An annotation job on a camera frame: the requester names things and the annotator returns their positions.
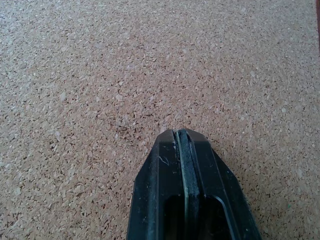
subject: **cork board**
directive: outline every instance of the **cork board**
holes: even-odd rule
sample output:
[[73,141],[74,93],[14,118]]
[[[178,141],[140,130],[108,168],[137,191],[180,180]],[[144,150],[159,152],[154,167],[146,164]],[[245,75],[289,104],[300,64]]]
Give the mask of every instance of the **cork board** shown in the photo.
[[156,136],[206,135],[264,239],[320,238],[314,0],[2,0],[0,238],[125,239]]

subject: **speckled brown surface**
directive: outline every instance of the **speckled brown surface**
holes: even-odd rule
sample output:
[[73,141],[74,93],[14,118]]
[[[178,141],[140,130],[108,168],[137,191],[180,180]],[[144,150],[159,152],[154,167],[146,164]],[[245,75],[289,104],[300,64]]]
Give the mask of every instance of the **speckled brown surface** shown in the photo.
[[314,0],[2,0],[1,239],[124,239],[156,136],[209,137],[265,239],[320,238]]

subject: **black device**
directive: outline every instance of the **black device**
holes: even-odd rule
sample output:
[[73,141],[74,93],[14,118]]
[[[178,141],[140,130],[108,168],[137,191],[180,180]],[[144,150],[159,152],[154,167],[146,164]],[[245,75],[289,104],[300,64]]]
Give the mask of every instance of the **black device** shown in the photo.
[[127,240],[260,240],[237,178],[202,134],[160,134],[136,176]]

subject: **black plastic object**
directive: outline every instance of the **black plastic object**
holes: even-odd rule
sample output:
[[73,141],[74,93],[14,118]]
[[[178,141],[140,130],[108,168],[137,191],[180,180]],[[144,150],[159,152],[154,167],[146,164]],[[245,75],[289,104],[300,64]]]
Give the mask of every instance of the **black plastic object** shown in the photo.
[[136,176],[127,240],[259,240],[230,169],[206,137],[160,134]]

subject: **cork surface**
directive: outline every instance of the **cork surface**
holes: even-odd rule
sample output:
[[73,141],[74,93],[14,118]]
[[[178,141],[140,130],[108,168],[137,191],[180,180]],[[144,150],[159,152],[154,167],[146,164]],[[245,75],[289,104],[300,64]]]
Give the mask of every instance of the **cork surface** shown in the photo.
[[156,136],[208,137],[264,239],[320,238],[314,0],[2,0],[0,238],[125,239]]

